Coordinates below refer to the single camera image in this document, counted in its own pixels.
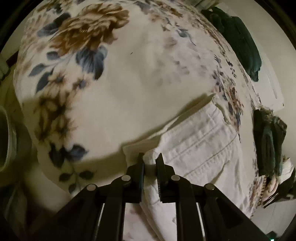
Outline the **floral fleece blanket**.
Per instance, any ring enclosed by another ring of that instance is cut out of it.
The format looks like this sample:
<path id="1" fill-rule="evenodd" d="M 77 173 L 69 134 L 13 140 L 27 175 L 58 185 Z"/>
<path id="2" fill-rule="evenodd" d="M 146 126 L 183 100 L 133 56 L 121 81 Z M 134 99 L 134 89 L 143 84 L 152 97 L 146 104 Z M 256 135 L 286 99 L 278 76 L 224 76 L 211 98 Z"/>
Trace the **floral fleece blanket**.
<path id="1" fill-rule="evenodd" d="M 27 20 L 14 73 L 37 149 L 30 190 L 58 211 L 128 167 L 123 148 L 217 94 L 239 135 L 251 216 L 260 202 L 254 83 L 225 38 L 183 1 L 44 1 Z M 128 205 L 126 240 L 160 240 Z"/>

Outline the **folded dark green garment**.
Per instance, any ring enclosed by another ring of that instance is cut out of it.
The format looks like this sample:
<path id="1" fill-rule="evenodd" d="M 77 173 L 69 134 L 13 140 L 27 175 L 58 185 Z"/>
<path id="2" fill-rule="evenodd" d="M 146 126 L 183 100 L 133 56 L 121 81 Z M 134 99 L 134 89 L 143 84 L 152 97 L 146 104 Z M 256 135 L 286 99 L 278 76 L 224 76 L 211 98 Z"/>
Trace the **folded dark green garment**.
<path id="1" fill-rule="evenodd" d="M 250 78 L 257 82 L 262 66 L 257 46 L 243 21 L 237 16 L 230 16 L 223 10 L 213 7 L 201 13 L 222 34 L 235 52 Z"/>

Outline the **white pants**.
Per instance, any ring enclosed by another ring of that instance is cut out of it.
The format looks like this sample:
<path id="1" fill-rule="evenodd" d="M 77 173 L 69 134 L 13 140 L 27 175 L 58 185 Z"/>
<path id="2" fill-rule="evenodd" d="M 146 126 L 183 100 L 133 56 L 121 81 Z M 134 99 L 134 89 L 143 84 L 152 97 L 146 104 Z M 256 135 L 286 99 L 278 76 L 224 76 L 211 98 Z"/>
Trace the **white pants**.
<path id="1" fill-rule="evenodd" d="M 155 176 L 158 155 L 191 183 L 213 183 L 251 216 L 241 142 L 217 94 L 207 96 L 145 140 L 125 146 L 123 152 L 128 166 L 135 163 L 139 153 L 144 154 L 141 208 L 160 240 L 176 240 L 177 231 L 175 206 L 159 200 Z"/>

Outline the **folded teal-grey pants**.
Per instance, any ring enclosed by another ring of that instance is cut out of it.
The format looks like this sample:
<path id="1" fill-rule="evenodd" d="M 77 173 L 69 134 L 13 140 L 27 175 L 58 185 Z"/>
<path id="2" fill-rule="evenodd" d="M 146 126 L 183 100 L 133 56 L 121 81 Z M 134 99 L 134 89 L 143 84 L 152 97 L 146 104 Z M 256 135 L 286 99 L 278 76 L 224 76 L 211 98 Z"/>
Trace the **folded teal-grey pants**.
<path id="1" fill-rule="evenodd" d="M 282 172 L 282 144 L 287 124 L 265 108 L 253 112 L 253 136 L 259 176 L 279 176 Z"/>

